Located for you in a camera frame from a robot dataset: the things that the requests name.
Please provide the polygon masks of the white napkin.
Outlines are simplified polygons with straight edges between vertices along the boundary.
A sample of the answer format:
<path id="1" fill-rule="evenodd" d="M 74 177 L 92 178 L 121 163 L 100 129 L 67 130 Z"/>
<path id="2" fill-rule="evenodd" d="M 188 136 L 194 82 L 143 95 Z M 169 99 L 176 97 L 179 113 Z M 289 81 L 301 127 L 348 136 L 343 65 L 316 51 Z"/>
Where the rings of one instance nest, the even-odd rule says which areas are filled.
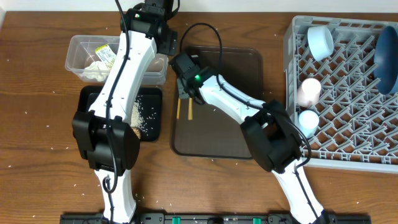
<path id="1" fill-rule="evenodd" d="M 94 61 L 90 66 L 86 67 L 80 75 L 82 78 L 103 82 L 109 75 L 109 69 L 104 62 Z"/>

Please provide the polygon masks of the white rice pile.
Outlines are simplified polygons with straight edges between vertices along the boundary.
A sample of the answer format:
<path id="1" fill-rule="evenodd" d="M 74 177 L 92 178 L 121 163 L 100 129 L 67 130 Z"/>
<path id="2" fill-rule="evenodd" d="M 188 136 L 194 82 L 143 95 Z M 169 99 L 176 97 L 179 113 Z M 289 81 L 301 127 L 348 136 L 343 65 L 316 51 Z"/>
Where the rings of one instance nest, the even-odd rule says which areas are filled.
<path id="1" fill-rule="evenodd" d="M 132 108 L 131 127 L 144 133 L 152 129 L 149 121 L 155 121 L 157 112 L 155 106 L 149 105 L 150 100 L 144 95 L 138 95 Z"/>

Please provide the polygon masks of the small light blue bowl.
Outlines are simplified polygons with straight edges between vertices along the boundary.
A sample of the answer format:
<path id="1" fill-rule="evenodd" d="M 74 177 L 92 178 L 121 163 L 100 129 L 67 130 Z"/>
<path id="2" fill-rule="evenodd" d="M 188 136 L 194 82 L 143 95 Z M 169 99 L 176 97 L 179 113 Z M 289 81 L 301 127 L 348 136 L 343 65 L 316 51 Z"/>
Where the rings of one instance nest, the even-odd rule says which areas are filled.
<path id="1" fill-rule="evenodd" d="M 307 39 L 310 52 L 316 61 L 321 61 L 333 53 L 333 38 L 327 26 L 310 27 Z"/>

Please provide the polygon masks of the large blue plate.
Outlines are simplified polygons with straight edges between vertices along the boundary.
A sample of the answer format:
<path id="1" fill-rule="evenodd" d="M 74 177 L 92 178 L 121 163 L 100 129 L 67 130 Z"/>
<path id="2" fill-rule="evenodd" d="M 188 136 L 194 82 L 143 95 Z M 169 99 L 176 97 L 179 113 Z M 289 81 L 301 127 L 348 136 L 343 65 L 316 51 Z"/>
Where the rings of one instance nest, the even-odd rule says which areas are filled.
<path id="1" fill-rule="evenodd" d="M 380 94 L 397 93 L 397 28 L 387 26 L 379 35 L 374 54 L 377 68 L 374 77 L 380 79 Z"/>

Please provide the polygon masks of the brown food scrap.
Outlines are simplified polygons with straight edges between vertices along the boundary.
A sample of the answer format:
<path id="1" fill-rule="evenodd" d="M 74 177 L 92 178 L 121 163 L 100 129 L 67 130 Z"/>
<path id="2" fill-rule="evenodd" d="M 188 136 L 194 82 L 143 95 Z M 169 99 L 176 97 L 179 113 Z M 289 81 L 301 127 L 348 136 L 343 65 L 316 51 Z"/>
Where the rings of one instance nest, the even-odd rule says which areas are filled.
<path id="1" fill-rule="evenodd" d="M 141 131 L 138 128 L 133 128 L 132 129 L 134 131 L 134 133 L 136 134 L 136 136 L 141 139 Z"/>

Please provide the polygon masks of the wooden chopstick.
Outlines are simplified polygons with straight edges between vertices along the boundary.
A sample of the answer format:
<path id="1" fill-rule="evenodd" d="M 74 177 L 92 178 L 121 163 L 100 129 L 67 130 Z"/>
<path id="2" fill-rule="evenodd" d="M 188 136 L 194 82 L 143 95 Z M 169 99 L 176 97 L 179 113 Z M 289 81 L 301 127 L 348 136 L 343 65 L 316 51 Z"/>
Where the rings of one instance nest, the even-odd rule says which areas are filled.
<path id="1" fill-rule="evenodd" d="M 188 120 L 193 119 L 193 98 L 188 99 Z"/>
<path id="2" fill-rule="evenodd" d="M 179 118 L 180 118 L 180 105 L 181 105 L 181 99 L 178 98 L 178 100 L 177 100 L 176 119 L 179 119 Z"/>

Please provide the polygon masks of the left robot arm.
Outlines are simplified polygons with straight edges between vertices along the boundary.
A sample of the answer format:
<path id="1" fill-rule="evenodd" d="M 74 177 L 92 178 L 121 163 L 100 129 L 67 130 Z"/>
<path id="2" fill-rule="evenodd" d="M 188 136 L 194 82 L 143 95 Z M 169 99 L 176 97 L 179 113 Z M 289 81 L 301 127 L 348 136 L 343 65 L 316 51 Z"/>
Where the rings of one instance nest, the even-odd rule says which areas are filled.
<path id="1" fill-rule="evenodd" d="M 81 223 L 131 223 L 134 218 L 131 169 L 140 140 L 131 128 L 132 108 L 155 55 L 176 52 L 177 32 L 167 22 L 179 7 L 173 0 L 143 1 L 120 11 L 121 34 L 110 74 L 94 102 L 88 102 L 88 86 L 80 92 L 73 136 L 81 158 L 99 179 L 104 198 L 103 214 L 79 218 Z"/>

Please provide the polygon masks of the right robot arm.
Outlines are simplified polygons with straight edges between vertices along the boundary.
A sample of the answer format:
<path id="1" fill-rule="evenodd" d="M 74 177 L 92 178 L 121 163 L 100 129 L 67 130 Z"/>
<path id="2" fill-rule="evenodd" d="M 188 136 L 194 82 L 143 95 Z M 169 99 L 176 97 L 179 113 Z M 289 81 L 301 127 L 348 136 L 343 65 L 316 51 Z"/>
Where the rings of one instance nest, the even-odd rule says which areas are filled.
<path id="1" fill-rule="evenodd" d="M 331 218 L 316 199 L 304 172 L 300 150 L 308 140 L 276 100 L 257 100 L 229 84 L 210 67 L 182 52 L 170 61 L 185 93 L 203 104 L 222 110 L 241 129 L 251 157 L 271 172 L 287 197 L 291 215 L 299 223 L 330 223 Z"/>

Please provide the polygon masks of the light blue plastic cup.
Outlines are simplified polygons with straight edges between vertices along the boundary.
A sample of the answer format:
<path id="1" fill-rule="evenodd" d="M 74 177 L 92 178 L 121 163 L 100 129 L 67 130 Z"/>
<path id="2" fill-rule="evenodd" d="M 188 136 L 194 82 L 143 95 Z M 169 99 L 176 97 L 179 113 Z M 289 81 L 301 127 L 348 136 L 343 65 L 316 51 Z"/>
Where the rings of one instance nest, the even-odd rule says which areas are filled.
<path id="1" fill-rule="evenodd" d="M 319 122 L 319 116 L 312 110 L 305 110 L 298 116 L 298 128 L 307 139 L 314 136 Z"/>

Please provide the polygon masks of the pink plastic cup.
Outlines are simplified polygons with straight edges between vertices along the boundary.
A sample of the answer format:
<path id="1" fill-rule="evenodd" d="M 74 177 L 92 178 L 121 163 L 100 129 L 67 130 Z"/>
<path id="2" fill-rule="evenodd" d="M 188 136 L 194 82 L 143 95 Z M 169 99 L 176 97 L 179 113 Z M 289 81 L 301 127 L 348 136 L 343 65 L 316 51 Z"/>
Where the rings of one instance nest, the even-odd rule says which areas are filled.
<path id="1" fill-rule="evenodd" d="M 317 79 L 305 79 L 297 90 L 297 104 L 305 108 L 316 105 L 319 101 L 321 89 L 321 83 Z"/>

